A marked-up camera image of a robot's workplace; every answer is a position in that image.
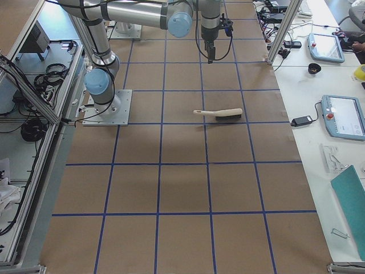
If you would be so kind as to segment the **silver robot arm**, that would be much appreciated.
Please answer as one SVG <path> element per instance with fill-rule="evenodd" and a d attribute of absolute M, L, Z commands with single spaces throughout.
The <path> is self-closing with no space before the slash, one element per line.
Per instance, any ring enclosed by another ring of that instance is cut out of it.
<path fill-rule="evenodd" d="M 142 26 L 155 27 L 176 38 L 201 27 L 206 59 L 216 61 L 214 41 L 220 30 L 231 38 L 233 22 L 221 13 L 221 1 L 57 1 L 70 16 L 83 42 L 92 69 L 84 77 L 91 107 L 81 122 L 85 126 L 128 124 L 132 90 L 117 90 L 119 59 L 110 39 L 140 39 Z"/>

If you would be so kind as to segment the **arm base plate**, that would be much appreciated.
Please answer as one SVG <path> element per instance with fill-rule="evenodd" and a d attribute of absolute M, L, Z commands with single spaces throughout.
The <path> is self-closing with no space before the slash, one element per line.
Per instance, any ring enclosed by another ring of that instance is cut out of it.
<path fill-rule="evenodd" d="M 111 21 L 107 29 L 107 37 L 114 40 L 140 39 L 141 30 L 141 25 Z"/>
<path fill-rule="evenodd" d="M 110 107 L 95 105 L 92 96 L 88 98 L 85 119 L 82 120 L 84 126 L 127 126 L 131 109 L 132 90 L 117 90 Z"/>

